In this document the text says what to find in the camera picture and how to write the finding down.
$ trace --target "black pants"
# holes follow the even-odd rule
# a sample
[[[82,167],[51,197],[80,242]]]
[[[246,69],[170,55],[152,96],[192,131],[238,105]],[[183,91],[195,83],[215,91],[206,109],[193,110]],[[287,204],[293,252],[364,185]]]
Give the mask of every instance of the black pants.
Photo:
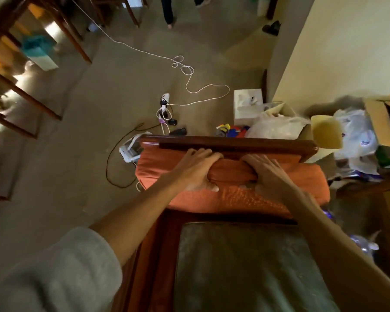
[[[194,0],[195,5],[200,5],[204,0]],[[162,0],[163,15],[166,23],[173,23],[172,0]]]

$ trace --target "white plastic bag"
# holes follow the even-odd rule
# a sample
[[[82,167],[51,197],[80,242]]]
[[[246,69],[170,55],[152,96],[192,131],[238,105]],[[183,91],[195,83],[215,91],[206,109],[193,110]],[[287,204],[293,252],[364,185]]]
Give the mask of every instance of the white plastic bag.
[[[302,117],[274,117],[260,114],[258,121],[246,132],[246,138],[297,139],[310,121]]]
[[[377,150],[379,144],[365,110],[341,109],[333,116],[341,123],[343,132],[343,148],[334,153],[337,160],[367,156]]]

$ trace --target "floor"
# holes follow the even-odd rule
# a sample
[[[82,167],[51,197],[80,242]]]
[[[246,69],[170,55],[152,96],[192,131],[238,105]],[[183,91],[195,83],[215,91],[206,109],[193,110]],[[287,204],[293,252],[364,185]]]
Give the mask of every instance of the floor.
[[[186,126],[190,135],[213,135],[217,125],[232,121],[232,91],[260,87],[276,38],[261,31],[265,20],[257,18],[250,0],[213,0],[200,10],[193,0],[174,0],[177,23],[172,31],[166,28],[160,0],[148,1],[149,9],[136,11],[140,29],[126,10],[117,10],[107,32],[157,55],[183,54],[184,62],[195,68],[188,85],[192,91],[209,83],[227,84],[231,92],[222,99],[173,109],[178,127]],[[280,14],[279,7],[276,19]],[[0,202],[0,278],[68,230],[90,224],[138,193],[134,185],[110,185],[106,161],[138,123],[156,124],[162,94],[170,93],[171,103],[185,104],[226,92],[213,86],[190,94],[185,90],[188,77],[169,61],[132,51],[101,32],[86,32],[81,13],[77,20],[93,63],[84,62],[63,39],[58,69],[31,68],[18,83],[63,120],[52,120],[11,97],[17,112],[9,120],[38,132],[38,139],[0,133],[0,194],[11,195],[10,202]],[[133,175],[134,167],[115,149],[109,177],[127,184]]]

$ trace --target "gray sleeve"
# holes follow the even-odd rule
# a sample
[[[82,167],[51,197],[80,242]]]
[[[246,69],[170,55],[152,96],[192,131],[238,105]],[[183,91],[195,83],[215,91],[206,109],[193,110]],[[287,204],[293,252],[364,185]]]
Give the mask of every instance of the gray sleeve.
[[[99,312],[122,281],[119,261],[107,241],[79,227],[0,283],[0,312]]]

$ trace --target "orange cushion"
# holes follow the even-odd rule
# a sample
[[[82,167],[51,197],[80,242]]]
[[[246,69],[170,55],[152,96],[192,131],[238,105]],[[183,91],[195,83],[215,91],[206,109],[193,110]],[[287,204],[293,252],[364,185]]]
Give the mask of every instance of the orange cushion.
[[[145,149],[138,161],[136,177],[144,188],[149,188],[164,173],[171,171],[185,152],[159,148]],[[321,168],[314,164],[297,163],[298,155],[269,154],[276,158],[293,182],[312,194],[320,205],[330,199],[329,188]],[[245,162],[221,159],[208,172],[208,179],[219,186],[219,192],[210,190],[184,191],[178,194],[168,208],[193,213],[263,213],[291,218],[281,203],[265,200],[243,185],[257,181],[257,174]]]

